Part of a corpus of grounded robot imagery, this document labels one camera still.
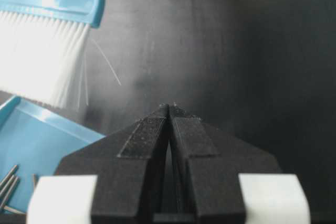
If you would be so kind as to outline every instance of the metal pin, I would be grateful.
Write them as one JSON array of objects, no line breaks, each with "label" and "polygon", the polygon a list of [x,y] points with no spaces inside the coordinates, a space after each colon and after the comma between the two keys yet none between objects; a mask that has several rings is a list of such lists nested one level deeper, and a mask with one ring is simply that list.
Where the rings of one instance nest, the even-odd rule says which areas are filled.
[{"label": "metal pin", "polygon": [[20,210],[17,210],[13,207],[9,207],[9,206],[5,206],[4,209],[8,212],[11,212],[13,214],[16,214],[16,215],[25,215],[26,213],[25,212],[21,212]]},{"label": "metal pin", "polygon": [[15,173],[18,165],[14,165],[12,169],[8,172],[8,174],[1,180],[0,182],[0,189],[6,184],[6,182],[10,179],[10,177]]},{"label": "metal pin", "polygon": [[13,183],[11,184],[11,187],[7,191],[5,197],[3,198],[3,200],[0,204],[0,212],[4,209],[5,205],[7,204],[8,200],[11,197],[13,191],[15,190],[15,187],[16,187],[18,182],[19,182],[19,178],[17,176],[15,176],[15,179],[14,179]]},{"label": "metal pin", "polygon": [[2,198],[2,196],[5,195],[5,193],[7,192],[7,190],[9,189],[9,187],[11,186],[11,184],[12,184],[12,182],[13,182],[14,179],[15,179],[15,175],[12,175],[11,178],[9,179],[9,181],[4,186],[4,188],[2,188],[2,190],[0,191],[0,198]]},{"label": "metal pin", "polygon": [[33,187],[34,187],[34,190],[37,186],[37,175],[36,174],[33,174]]}]

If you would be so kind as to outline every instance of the dustpan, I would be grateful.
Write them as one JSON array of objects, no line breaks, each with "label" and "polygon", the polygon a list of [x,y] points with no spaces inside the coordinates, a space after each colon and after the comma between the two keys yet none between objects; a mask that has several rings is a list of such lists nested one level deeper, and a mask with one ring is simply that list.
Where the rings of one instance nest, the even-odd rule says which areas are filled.
[{"label": "dustpan", "polygon": [[15,165],[20,183],[8,205],[27,211],[32,174],[52,175],[60,160],[104,135],[20,97],[0,106],[0,177]]}]

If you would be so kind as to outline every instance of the white pad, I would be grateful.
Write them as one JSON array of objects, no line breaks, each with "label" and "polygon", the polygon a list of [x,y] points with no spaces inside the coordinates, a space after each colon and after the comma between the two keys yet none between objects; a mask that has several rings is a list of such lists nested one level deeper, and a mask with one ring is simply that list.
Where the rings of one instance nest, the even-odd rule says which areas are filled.
[{"label": "white pad", "polygon": [[246,224],[309,224],[308,201],[296,175],[239,174]]},{"label": "white pad", "polygon": [[27,224],[91,224],[97,176],[41,177],[30,200]]}]

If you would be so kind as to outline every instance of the white bristle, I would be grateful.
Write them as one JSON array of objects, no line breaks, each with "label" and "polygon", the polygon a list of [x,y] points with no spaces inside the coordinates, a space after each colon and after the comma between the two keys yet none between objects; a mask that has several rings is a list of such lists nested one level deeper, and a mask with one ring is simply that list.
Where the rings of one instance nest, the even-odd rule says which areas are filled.
[{"label": "white bristle", "polygon": [[64,108],[90,25],[0,11],[0,90]]}]

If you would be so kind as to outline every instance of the brush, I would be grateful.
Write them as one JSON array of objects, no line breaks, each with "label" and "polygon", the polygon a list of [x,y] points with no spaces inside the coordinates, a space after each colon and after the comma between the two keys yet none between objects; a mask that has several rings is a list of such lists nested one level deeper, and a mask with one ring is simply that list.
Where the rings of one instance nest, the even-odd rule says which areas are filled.
[{"label": "brush", "polygon": [[0,90],[65,108],[105,0],[0,0]]}]

